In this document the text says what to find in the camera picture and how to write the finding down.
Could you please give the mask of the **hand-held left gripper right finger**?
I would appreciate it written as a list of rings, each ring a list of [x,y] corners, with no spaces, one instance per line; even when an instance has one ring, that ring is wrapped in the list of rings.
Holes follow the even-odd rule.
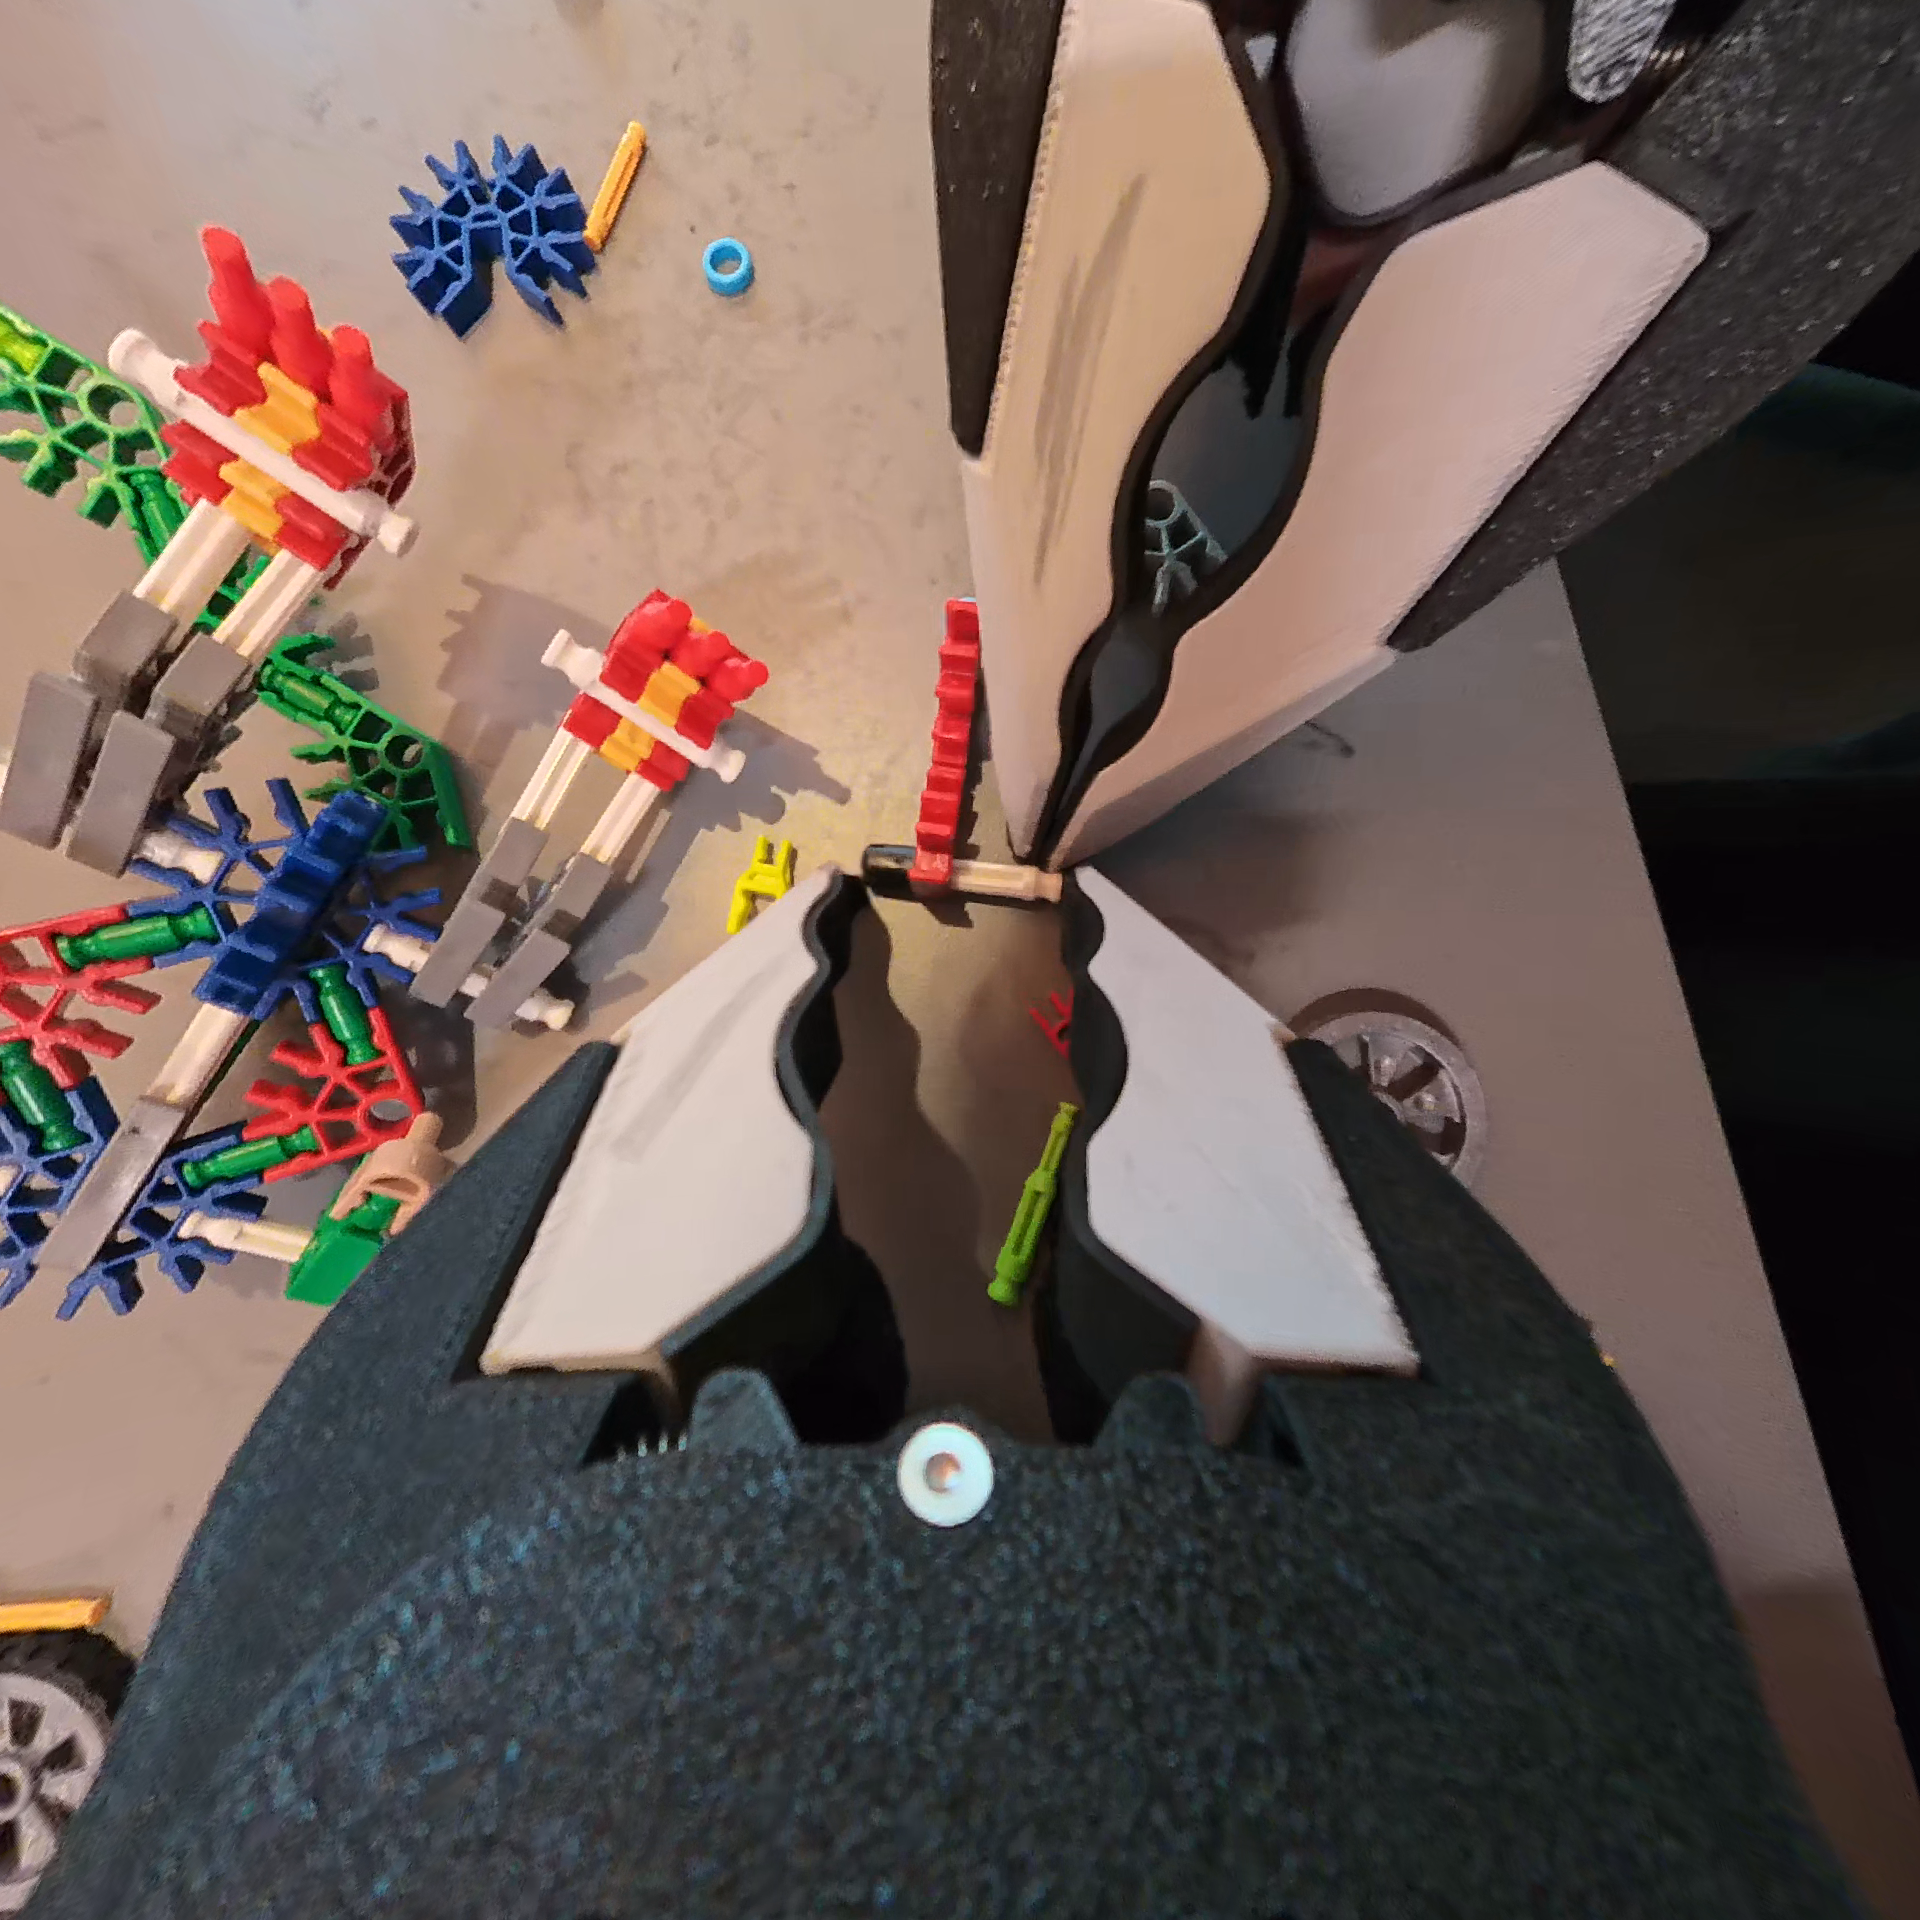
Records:
[[[1210,1448],[1284,1373],[1416,1379],[1287,1020],[1095,864],[1066,878],[1060,964],[1084,1120],[1035,1292],[1053,1439],[1093,1448],[1150,1373],[1193,1385]]]

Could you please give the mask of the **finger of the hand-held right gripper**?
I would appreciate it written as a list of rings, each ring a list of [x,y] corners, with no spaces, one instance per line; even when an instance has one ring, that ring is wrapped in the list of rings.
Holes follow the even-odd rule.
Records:
[[[1060,5],[984,448],[966,458],[1006,842],[1053,863],[1066,676],[1128,598],[1150,422],[1236,309],[1273,166],[1210,5]]]
[[[1412,231],[1332,326],[1273,546],[1171,645],[1154,723],[1093,781],[1060,863],[1117,842],[1372,680],[1402,613],[1702,251],[1713,231],[1619,166]]]

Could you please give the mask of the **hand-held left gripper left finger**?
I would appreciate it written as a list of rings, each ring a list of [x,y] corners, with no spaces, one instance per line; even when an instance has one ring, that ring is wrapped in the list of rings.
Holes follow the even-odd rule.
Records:
[[[864,882],[814,864],[616,1039],[480,1379],[640,1379],[685,1430],[699,1385],[763,1373],[806,1448],[905,1417],[905,1334],[840,1222],[822,1097]]]

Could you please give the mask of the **white plastic rod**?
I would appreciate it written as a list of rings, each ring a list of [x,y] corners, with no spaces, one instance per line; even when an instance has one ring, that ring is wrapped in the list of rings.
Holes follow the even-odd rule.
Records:
[[[905,851],[897,864],[905,895],[997,895],[997,905],[1060,905],[1066,882],[1014,863],[950,863],[950,851]]]

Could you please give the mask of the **red toothed strip connector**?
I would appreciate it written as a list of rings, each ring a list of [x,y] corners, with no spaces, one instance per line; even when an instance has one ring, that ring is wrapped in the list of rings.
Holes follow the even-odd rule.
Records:
[[[937,759],[917,784],[917,840],[912,840],[912,895],[940,895],[954,878],[954,823],[972,801],[972,719],[976,719],[976,598],[940,608],[940,676],[937,676]]]

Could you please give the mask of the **lime green plastic rod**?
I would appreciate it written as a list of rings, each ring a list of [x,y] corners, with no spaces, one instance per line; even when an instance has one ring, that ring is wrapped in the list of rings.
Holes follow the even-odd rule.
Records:
[[[997,1232],[984,1298],[1006,1304],[1006,1312],[1014,1312],[1021,1292],[1028,1292],[1035,1236],[1043,1236],[1043,1219],[1053,1219],[1053,1196],[1060,1196],[1060,1156],[1066,1156],[1077,1120],[1084,1120],[1084,1101],[1060,1101],[1060,1112],[1053,1112],[1043,1156],[1028,1165],[1028,1180],[1021,1180],[1021,1196],[1014,1196],[1014,1219],[1006,1219],[1006,1232]]]

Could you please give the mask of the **grey wheel hub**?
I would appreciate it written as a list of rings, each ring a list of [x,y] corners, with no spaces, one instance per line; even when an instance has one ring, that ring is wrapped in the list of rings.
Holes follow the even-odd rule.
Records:
[[[1320,1039],[1463,1183],[1485,1180],[1491,1101],[1467,1047],[1412,991],[1343,983],[1287,1017]]]

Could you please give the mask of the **small white connector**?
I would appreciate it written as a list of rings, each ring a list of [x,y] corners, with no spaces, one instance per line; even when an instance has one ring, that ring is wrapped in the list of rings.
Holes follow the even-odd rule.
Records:
[[[1193,598],[1223,571],[1223,538],[1193,516],[1171,480],[1143,496],[1150,613]]]

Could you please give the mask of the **person's dark clothing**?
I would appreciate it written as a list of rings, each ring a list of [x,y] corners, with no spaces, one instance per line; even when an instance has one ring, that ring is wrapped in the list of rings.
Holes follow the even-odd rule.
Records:
[[[1911,1914],[1911,413],[1817,365],[1555,560],[1821,1549],[1702,1530],[1871,1914]]]

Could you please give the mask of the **blue snowflake connector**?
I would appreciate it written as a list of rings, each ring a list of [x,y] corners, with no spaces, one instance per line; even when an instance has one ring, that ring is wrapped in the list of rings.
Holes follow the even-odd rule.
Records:
[[[563,326],[553,286],[588,298],[596,273],[574,167],[551,167],[530,141],[515,145],[501,130],[487,166],[467,141],[449,141],[449,166],[424,166],[435,193],[398,182],[396,217],[404,298],[467,340],[501,273],[530,316]]]

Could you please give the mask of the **black tyre grey hub wheel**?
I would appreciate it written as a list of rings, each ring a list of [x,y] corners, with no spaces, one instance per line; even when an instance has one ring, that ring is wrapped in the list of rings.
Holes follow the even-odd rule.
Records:
[[[102,1631],[0,1637],[0,1914],[23,1914],[89,1800],[133,1663]]]

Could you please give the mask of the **multicoloured construction toy model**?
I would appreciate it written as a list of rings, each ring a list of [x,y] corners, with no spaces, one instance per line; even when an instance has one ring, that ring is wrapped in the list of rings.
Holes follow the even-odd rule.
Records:
[[[6,851],[150,882],[6,929],[6,1304],[50,1280],[58,1319],[133,1312],[150,1267],[195,1292],[239,1244],[341,1298],[435,1183],[396,991],[563,1032],[579,922],[685,781],[741,781],[723,719],[763,693],[672,595],[605,645],[551,640],[574,705],[424,929],[435,886],[396,878],[474,842],[449,759],[294,640],[362,546],[416,538],[404,394],[239,231],[202,251],[195,365],[150,336],[89,365],[6,309],[6,458],[89,480],[79,509],[150,554],[31,676],[6,751]]]

